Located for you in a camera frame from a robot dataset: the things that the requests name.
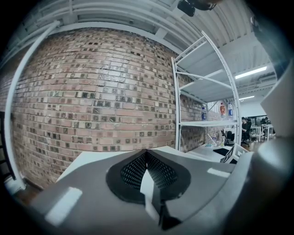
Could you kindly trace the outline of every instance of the white wall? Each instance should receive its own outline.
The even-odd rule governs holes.
[[[261,100],[257,101],[243,101],[241,104],[241,116],[242,117],[253,117],[253,116],[264,116],[266,112],[260,105]]]

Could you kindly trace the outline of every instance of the white ceiling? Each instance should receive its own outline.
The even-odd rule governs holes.
[[[250,11],[242,0],[226,0],[211,11],[196,9],[189,17],[177,9],[179,0],[45,0],[23,20],[12,36],[7,55],[26,43],[38,29],[60,20],[62,25],[78,22],[113,22],[154,34],[180,50],[198,40],[203,30],[223,54],[233,75],[263,66],[268,69],[236,80],[239,94],[263,91],[275,83],[268,56],[252,33]]]

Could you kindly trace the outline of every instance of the white metal shelf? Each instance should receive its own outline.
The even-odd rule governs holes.
[[[190,127],[221,127],[221,126],[228,126],[228,125],[237,125],[237,120],[181,122],[181,125],[190,126]]]
[[[212,40],[202,31],[203,37],[189,46],[176,59],[172,58],[176,95],[176,149],[181,145],[182,126],[219,127],[236,125],[237,143],[241,144],[240,102],[232,73]],[[178,76],[188,76],[192,82],[179,87]],[[181,121],[180,95],[185,95],[202,104],[234,98],[237,120],[232,121]]]

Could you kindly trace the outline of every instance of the black ceiling fixture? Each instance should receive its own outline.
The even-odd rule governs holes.
[[[192,17],[195,14],[195,8],[202,11],[214,9],[216,4],[207,2],[207,0],[180,0],[178,3],[178,9]]]

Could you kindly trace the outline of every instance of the fluorescent light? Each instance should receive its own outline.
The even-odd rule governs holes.
[[[262,67],[262,68],[258,68],[258,69],[252,70],[252,71],[247,72],[247,73],[242,73],[242,74],[240,74],[240,75],[237,75],[237,76],[235,77],[235,79],[242,78],[242,77],[246,77],[246,76],[249,76],[249,75],[251,75],[251,74],[258,73],[258,72],[265,71],[265,70],[266,70],[266,66],[265,66],[265,67]]]
[[[249,99],[249,98],[253,98],[254,96],[249,96],[249,97],[245,97],[245,98],[241,98],[239,100],[245,100],[245,99]]]

